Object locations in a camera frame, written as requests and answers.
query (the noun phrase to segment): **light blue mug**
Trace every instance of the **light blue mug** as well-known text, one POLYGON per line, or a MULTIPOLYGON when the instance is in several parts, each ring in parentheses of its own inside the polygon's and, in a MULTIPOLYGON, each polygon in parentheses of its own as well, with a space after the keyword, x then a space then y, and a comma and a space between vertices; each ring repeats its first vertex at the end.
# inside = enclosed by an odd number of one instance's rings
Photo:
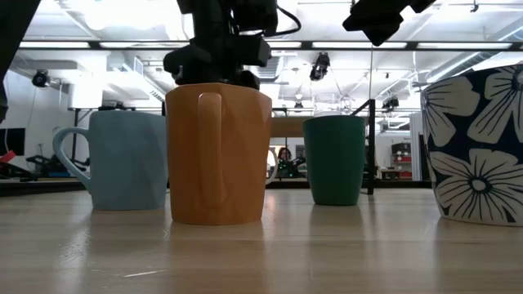
POLYGON ((58 159, 92 196, 100 210, 155 209, 165 205, 168 167, 165 117, 132 111, 100 111, 89 129, 69 127, 53 140, 58 159), (71 133, 89 143, 91 175, 81 172, 65 155, 71 133))

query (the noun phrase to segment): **mug handle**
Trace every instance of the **mug handle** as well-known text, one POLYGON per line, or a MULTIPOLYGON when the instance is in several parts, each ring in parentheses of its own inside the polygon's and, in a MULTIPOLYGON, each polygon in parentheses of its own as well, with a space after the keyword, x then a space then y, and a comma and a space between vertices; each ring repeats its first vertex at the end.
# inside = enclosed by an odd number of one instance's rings
POLYGON ((65 155, 64 152, 64 139, 68 134, 76 133, 84 136, 89 140, 89 130, 81 127, 67 127, 63 130, 60 130, 56 133, 55 138, 52 140, 52 148, 55 150, 55 155, 62 162, 62 164, 67 167, 67 169, 73 173, 85 186, 87 191, 91 188, 91 178, 86 176, 82 171, 80 171, 71 160, 65 155))
POLYGON ((265 185, 270 184, 273 180, 275 180, 276 175, 278 174, 278 156, 276 155, 276 152, 273 149, 269 149, 269 151, 272 153, 272 156, 275 157, 275 169, 272 171, 272 174, 270 175, 270 178, 268 178, 265 181, 265 185))
POLYGON ((221 95, 203 93, 198 100, 198 136, 201 190, 204 202, 224 201, 221 158, 221 95))

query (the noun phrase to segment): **floral mug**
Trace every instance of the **floral mug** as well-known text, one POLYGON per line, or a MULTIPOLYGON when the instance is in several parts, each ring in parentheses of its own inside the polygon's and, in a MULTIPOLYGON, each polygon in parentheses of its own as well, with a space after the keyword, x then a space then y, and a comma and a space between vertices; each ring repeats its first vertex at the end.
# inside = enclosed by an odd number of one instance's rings
POLYGON ((422 115, 441 215, 523 226, 523 65, 436 82, 422 115))

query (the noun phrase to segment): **wooden table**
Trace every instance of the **wooden table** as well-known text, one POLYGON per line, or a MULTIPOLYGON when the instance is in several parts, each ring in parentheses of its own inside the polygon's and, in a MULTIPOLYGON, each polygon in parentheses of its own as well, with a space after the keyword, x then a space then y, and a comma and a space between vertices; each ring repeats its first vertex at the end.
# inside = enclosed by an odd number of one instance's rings
POLYGON ((358 207, 268 190, 260 222, 92 212, 85 192, 0 198, 0 289, 25 293, 521 294, 523 229, 440 219, 428 189, 358 207))

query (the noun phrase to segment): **red object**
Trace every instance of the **red object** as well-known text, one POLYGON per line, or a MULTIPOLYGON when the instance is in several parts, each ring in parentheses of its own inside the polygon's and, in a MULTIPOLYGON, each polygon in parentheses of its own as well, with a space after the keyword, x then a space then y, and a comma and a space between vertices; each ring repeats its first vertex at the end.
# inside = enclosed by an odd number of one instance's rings
POLYGON ((9 163, 15 156, 15 152, 9 151, 0 158, 0 163, 9 163))
POLYGON ((405 156, 396 155, 396 157, 394 158, 394 162, 395 163, 411 163, 412 157, 410 155, 405 155, 405 156))
POLYGON ((400 179, 412 179, 411 171, 400 171, 400 179))

